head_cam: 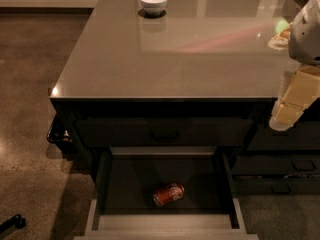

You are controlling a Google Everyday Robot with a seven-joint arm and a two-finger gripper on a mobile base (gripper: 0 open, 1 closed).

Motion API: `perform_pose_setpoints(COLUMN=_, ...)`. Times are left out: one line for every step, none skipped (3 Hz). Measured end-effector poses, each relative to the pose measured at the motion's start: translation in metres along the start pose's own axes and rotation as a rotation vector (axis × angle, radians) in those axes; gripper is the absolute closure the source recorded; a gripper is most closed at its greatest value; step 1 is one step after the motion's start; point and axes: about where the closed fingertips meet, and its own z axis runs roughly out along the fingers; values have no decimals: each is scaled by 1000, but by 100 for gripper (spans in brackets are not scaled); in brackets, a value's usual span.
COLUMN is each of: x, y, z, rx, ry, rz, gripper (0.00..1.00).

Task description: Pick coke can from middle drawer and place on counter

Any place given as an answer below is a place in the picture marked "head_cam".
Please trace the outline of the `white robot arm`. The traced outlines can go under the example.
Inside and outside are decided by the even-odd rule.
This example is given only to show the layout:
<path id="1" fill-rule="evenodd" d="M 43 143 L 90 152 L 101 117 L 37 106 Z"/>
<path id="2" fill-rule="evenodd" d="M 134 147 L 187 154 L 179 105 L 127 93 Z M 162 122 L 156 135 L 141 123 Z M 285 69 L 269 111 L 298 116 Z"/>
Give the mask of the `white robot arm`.
<path id="1" fill-rule="evenodd" d="M 300 63 L 295 72 L 284 73 L 269 120 L 271 129 L 286 131 L 320 97 L 320 0 L 309 0 L 268 46 L 287 49 Z"/>

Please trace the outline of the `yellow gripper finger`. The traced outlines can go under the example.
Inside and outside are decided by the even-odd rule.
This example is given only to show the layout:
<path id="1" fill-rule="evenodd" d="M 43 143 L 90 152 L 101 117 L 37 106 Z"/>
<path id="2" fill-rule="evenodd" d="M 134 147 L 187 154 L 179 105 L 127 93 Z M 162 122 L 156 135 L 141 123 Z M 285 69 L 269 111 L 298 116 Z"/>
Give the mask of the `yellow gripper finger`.
<path id="1" fill-rule="evenodd" d="M 301 65 L 295 72 L 283 74 L 278 99 L 274 104 L 269 126 L 275 131 L 287 131 L 320 97 L 320 68 Z"/>
<path id="2" fill-rule="evenodd" d="M 268 47 L 274 50 L 285 50 L 288 48 L 288 43 L 291 34 L 291 24 L 284 28 L 280 33 L 275 35 L 269 42 Z"/>

